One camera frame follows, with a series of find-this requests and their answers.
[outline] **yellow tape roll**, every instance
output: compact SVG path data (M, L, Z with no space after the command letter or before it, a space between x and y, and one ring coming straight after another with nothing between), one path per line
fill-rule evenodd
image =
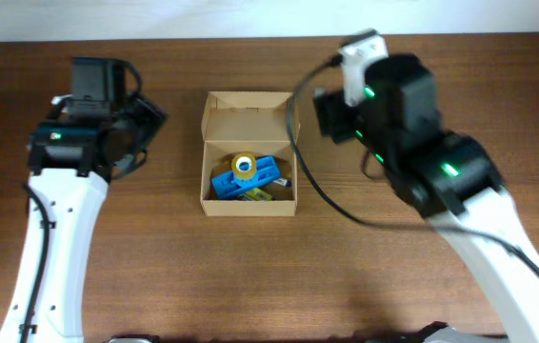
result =
M250 180L257 173L257 160L250 152L241 152L231 160L233 175L240 180Z

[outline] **wooden table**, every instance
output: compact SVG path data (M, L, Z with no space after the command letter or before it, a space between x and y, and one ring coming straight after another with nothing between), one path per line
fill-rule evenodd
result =
M77 55L130 60L169 111L142 170L110 185L95 228L83 319L88 342L118 333L199 339L415 331L434 320L468 333L503 328L434 233L369 232L299 179L294 218L206 218L199 203L200 119L208 91L289 91L340 38L0 44L0 326L27 218L28 135ZM446 125L487 148L539 251L539 34L389 36L434 72ZM339 87L338 71L314 86ZM310 96L301 149L336 201L368 219L420 222L358 170L361 145L321 138Z

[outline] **box flap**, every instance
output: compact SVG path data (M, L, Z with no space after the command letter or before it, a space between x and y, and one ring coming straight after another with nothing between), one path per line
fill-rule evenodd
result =
M204 108L205 141L289 141L289 92L213 91ZM299 131L295 109L295 129Z

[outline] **cardboard box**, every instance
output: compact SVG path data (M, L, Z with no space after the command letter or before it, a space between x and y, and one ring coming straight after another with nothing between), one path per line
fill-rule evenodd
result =
M208 216L293 216L297 208L297 161L286 127L289 92L212 91L204 116L204 159L200 201ZM299 131L294 114L295 139ZM255 157L274 156L283 174L290 173L291 186L270 184L274 201L216 200L210 179L229 170L230 159L239 152Z

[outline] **blue plastic tool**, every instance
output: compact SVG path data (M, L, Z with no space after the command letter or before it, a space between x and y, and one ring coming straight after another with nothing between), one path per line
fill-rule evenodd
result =
M219 200L226 200L253 188L265 186L280 176L280 170L273 156L266 156L257 159L257 173L252 179L241 180L233 175L233 171L228 171L214 177L212 186Z

